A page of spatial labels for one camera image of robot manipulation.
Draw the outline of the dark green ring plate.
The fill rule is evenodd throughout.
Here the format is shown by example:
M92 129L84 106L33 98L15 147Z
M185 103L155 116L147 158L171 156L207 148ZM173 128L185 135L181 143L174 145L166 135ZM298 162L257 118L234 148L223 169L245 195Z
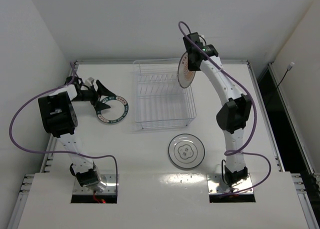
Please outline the dark green ring plate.
M120 123L125 119L129 112L129 104L127 100L119 95L107 96L101 101L111 107L110 109L96 112L97 118L102 123L109 125Z

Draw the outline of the orange sunburst plate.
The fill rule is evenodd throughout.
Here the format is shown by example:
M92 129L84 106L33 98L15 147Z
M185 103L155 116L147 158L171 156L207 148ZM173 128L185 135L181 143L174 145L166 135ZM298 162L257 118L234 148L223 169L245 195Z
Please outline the orange sunburst plate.
M178 84L180 85L181 88L186 89L188 88L191 83L193 82L195 78L196 72L189 70L188 66L188 53L185 52L178 64L178 69L177 69L177 80Z

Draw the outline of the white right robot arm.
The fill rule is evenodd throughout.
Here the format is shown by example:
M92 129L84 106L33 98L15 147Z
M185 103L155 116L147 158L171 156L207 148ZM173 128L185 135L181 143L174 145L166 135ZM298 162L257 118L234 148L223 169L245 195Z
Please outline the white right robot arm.
M204 45L197 32L183 37L189 71L203 72L221 101L216 121L225 138L226 160L222 177L231 187L248 176L248 169L241 153L243 136L250 116L252 100L243 94L224 71L218 52L213 45Z

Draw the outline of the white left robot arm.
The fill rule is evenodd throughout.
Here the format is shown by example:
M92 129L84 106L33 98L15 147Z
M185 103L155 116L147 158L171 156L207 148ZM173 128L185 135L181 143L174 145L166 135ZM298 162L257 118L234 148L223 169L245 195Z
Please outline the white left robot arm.
M38 99L42 124L46 132L52 134L64 146L71 159L70 173L79 185L93 192L102 193L107 184L89 156L82 153L82 143L76 135L78 119L72 101L90 102L96 112L109 109L101 101L102 96L115 96L99 80L89 79L84 84L79 77L67 77L62 88Z

